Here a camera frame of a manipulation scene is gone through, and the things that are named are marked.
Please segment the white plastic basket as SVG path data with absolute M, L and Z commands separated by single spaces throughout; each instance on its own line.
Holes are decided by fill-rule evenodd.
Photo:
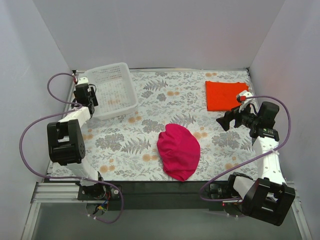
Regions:
M 106 120 L 135 112 L 138 97 L 129 67 L 124 62 L 86 70 L 78 79 L 86 78 L 96 86 L 98 106 L 94 118 Z

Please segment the magenta t shirt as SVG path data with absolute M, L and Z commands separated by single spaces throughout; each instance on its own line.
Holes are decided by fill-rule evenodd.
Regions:
M 169 123 L 159 133 L 157 150 L 162 159 L 163 171 L 180 182 L 188 180 L 196 171 L 201 147 L 191 132 L 176 123 Z

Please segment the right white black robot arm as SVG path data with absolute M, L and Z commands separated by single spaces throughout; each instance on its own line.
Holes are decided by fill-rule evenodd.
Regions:
M 208 196 L 235 204 L 245 216 L 280 226 L 296 197 L 295 190 L 283 177 L 276 150 L 280 138 L 274 125 L 280 108 L 264 101 L 257 113 L 252 113 L 251 109 L 250 103 L 235 107 L 216 121 L 225 131 L 229 130 L 231 121 L 235 121 L 236 128 L 249 128 L 252 147 L 260 157 L 257 160 L 257 178 L 233 172 L 227 182 L 211 183 Z

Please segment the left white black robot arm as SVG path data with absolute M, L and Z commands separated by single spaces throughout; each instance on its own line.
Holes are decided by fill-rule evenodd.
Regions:
M 92 118 L 98 101 L 94 87 L 88 83 L 76 85 L 73 93 L 75 102 L 82 107 L 47 125 L 49 157 L 80 178 L 79 185 L 85 195 L 101 200 L 106 196 L 106 187 L 96 182 L 101 181 L 102 176 L 85 159 L 86 147 L 81 132 L 81 127 Z

